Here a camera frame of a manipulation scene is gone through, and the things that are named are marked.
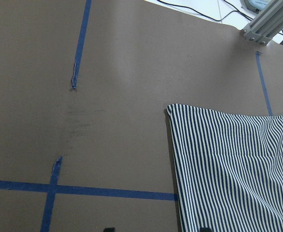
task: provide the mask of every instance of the striped fabric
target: striped fabric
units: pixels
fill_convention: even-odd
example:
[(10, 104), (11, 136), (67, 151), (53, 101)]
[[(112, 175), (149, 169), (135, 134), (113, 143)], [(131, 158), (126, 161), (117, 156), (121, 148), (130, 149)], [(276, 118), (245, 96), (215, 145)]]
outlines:
[(283, 116), (168, 106), (184, 232), (283, 232)]

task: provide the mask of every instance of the white surface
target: white surface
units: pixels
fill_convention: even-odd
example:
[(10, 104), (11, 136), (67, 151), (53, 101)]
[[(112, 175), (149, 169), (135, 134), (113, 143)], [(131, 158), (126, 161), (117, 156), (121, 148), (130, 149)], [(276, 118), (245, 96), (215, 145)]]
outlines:
[[(169, 6), (166, 4), (162, 4), (158, 2), (157, 0), (146, 0), (146, 1), (214, 22), (213, 20), (203, 17), (187, 8)], [(225, 15), (227, 15), (229, 12), (235, 10), (232, 6), (228, 5), (223, 0), (163, 0), (163, 1), (171, 3), (171, 4), (191, 7), (215, 19), (221, 19)], [(227, 0), (227, 1), (233, 4), (234, 6), (236, 6), (241, 12), (245, 13), (246, 15), (252, 18), (256, 16), (255, 13), (242, 7), (241, 0)], [(222, 22), (219, 22), (219, 23), (231, 25), (241, 30), (248, 24), (248, 22), (249, 21), (246, 18), (244, 18), (239, 13), (235, 12), (235, 13), (230, 14), (226, 19), (224, 19)], [(280, 43), (282, 40), (283, 40), (283, 36), (280, 34), (277, 34), (273, 38), (273, 41), (277, 43)]]

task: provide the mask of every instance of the black object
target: black object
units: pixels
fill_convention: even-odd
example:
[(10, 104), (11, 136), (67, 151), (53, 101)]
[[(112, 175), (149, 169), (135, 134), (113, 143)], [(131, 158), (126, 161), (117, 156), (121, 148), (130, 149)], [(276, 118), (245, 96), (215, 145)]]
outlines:
[(115, 228), (105, 228), (104, 232), (115, 232)]
[(205, 14), (203, 14), (203, 13), (201, 13), (201, 12), (199, 12), (199, 11), (197, 11), (197, 10), (191, 8), (191, 7), (188, 7), (188, 6), (175, 5), (175, 4), (167, 3), (167, 2), (162, 1), (162, 0), (156, 0), (156, 1), (158, 1), (158, 2), (160, 2), (160, 3), (163, 3), (163, 4), (166, 4), (166, 5), (169, 5), (169, 6), (177, 6), (177, 7), (183, 7), (183, 8), (190, 9), (190, 10), (192, 10), (192, 11), (198, 13), (199, 15), (204, 16), (204, 17), (206, 17), (206, 18), (208, 18), (208, 19), (211, 19), (211, 20), (213, 20), (213, 21), (215, 21), (215, 22), (221, 22), (223, 19), (225, 19), (225, 18), (228, 17), (231, 13), (234, 13), (234, 12), (237, 12), (237, 13), (241, 14), (243, 17), (247, 18), (248, 20), (252, 20), (251, 17), (247, 16), (246, 14), (244, 14), (243, 12), (241, 12), (240, 10), (238, 10), (233, 4), (227, 2), (226, 0), (223, 0), (223, 1), (226, 2), (227, 4), (231, 5), (232, 7), (234, 7), (236, 10), (233, 10), (233, 11), (229, 12), (227, 15), (225, 15), (225, 16), (224, 16), (223, 18), (221, 18), (221, 19), (214, 19), (214, 18), (212, 18), (212, 17), (210, 17), (210, 16), (207, 16), (207, 15), (205, 15)]
[(210, 228), (200, 228), (199, 232), (212, 232)]

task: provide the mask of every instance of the blue tape line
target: blue tape line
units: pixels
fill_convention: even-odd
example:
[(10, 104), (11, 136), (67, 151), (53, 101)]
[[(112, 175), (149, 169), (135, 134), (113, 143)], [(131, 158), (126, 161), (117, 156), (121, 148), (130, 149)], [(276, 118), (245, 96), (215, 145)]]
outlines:
[[(34, 184), (34, 183), (0, 180), (0, 189), (6, 189), (6, 190), (9, 189), (9, 190), (20, 190), (20, 191), (31, 191), (31, 192), (48, 192), (48, 187), (49, 185), (47, 184)], [(135, 198), (135, 199), (163, 200), (163, 201), (178, 201), (178, 195), (173, 193), (120, 190), (120, 189), (109, 189), (109, 188), (88, 188), (88, 187), (65, 186), (65, 185), (57, 185), (57, 193), (88, 195), (88, 196), (104, 196), (104, 197), (124, 197), (124, 198)]]
[(51, 216), (53, 213), (54, 202), (57, 192), (57, 183), (60, 176), (62, 156), (54, 163), (53, 171), (48, 186), (47, 198), (45, 203), (44, 215), (42, 219), (41, 232), (49, 232)]
[(91, 8), (91, 0), (86, 0), (85, 2), (85, 10), (84, 10), (84, 16), (82, 20), (82, 25), (80, 27), (80, 33), (79, 33), (79, 39), (75, 54), (75, 63), (74, 63), (74, 72), (73, 72), (73, 78), (72, 78), (72, 89), (76, 89), (77, 85), (77, 78), (79, 74), (79, 68), (80, 63), (82, 60), (82, 54), (83, 54), (83, 48), (85, 43), (85, 33), (87, 31), (87, 25), (90, 15), (90, 8)]
[(264, 97), (265, 97), (265, 101), (266, 101), (266, 105), (267, 105), (267, 109), (268, 109), (268, 114), (269, 114), (269, 116), (272, 116), (271, 105), (270, 105), (270, 101), (269, 101), (269, 98), (268, 98), (268, 93), (267, 93), (267, 89), (266, 89), (266, 85), (265, 85), (265, 81), (264, 81), (264, 75), (263, 75), (263, 72), (262, 72), (261, 62), (259, 60), (260, 54), (261, 53), (258, 52), (258, 51), (255, 53), (256, 64), (257, 64), (257, 68), (258, 68), (259, 77), (261, 79), (261, 84), (262, 84)]
[(173, 194), (173, 193), (120, 190), (120, 189), (109, 189), (109, 188), (88, 188), (88, 187), (75, 187), (75, 186), (64, 186), (64, 185), (59, 185), (57, 187), (57, 193), (165, 200), (165, 201), (178, 200), (177, 194)]
[(2, 181), (0, 180), (0, 189), (18, 190), (28, 192), (47, 192), (49, 185), (47, 184), (33, 184), (24, 182)]

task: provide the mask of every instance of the black cable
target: black cable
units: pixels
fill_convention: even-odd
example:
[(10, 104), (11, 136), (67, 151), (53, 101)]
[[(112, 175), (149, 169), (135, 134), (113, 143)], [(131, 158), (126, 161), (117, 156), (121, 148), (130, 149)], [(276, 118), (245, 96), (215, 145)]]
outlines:
[(222, 0), (223, 2), (227, 3), (228, 5), (234, 7), (242, 16), (244, 16), (246, 19), (248, 20), (253, 20), (253, 18), (251, 18), (250, 16), (246, 15), (245, 13), (241, 12), (236, 6), (234, 6), (232, 3), (226, 1), (226, 0)]
[(206, 18), (208, 18), (208, 19), (211, 19), (211, 20), (213, 20), (213, 21), (215, 21), (215, 22), (222, 22), (223, 19), (225, 19), (225, 18), (228, 17), (231, 13), (234, 13), (234, 12), (239, 13), (240, 15), (242, 15), (244, 18), (248, 19), (249, 21), (252, 21), (252, 20), (253, 20), (253, 18), (251, 18), (250, 16), (248, 16), (248, 15), (246, 15), (245, 13), (241, 12), (236, 6), (234, 6), (232, 3), (230, 3), (230, 2), (228, 2), (228, 1), (226, 1), (226, 0), (222, 0), (222, 1), (225, 2), (225, 3), (227, 3), (227, 4), (229, 4), (230, 6), (232, 6), (235, 10), (229, 12), (227, 15), (225, 15), (225, 16), (224, 16), (223, 18), (221, 18), (221, 19), (212, 18), (212, 17), (210, 17), (210, 16), (208, 16), (208, 15), (205, 15), (205, 14), (203, 14), (203, 13), (201, 13), (201, 12), (199, 12), (199, 11), (197, 11), (197, 10), (191, 8), (191, 7), (188, 7), (188, 6), (182, 6), (182, 5), (171, 4), (171, 3), (168, 3), (168, 2), (164, 2), (164, 1), (162, 1), (162, 0), (156, 0), (156, 1), (158, 1), (158, 2), (160, 2), (160, 3), (163, 3), (163, 4), (166, 4), (166, 5), (169, 5), (169, 6), (176, 6), (176, 7), (182, 7), (182, 8), (190, 9), (190, 10), (192, 10), (192, 11), (198, 13), (199, 15), (201, 15), (201, 16), (203, 16), (203, 17), (206, 17)]
[(160, 3), (163, 3), (163, 4), (166, 4), (166, 5), (169, 5), (169, 6), (176, 6), (176, 7), (182, 7), (182, 8), (190, 9), (190, 10), (192, 10), (192, 11), (198, 13), (199, 15), (201, 15), (201, 16), (203, 16), (203, 17), (206, 17), (206, 18), (208, 18), (208, 19), (211, 19), (211, 20), (213, 20), (213, 21), (215, 21), (215, 22), (221, 22), (223, 19), (225, 19), (226, 17), (228, 17), (231, 13), (234, 13), (234, 12), (237, 12), (237, 13), (240, 13), (240, 14), (242, 13), (242, 12), (240, 12), (239, 10), (235, 10), (235, 11), (229, 12), (227, 15), (225, 15), (225, 16), (224, 16), (223, 18), (221, 18), (221, 19), (215, 19), (215, 18), (212, 18), (212, 17), (210, 17), (210, 16), (208, 16), (208, 15), (205, 15), (205, 14), (203, 14), (203, 13), (201, 13), (201, 12), (199, 12), (199, 11), (197, 11), (197, 10), (191, 8), (191, 7), (188, 7), (188, 6), (181, 6), (181, 5), (171, 4), (171, 3), (167, 3), (167, 2), (164, 2), (164, 1), (161, 1), (161, 0), (156, 0), (156, 1), (158, 1), (158, 2), (160, 2)]

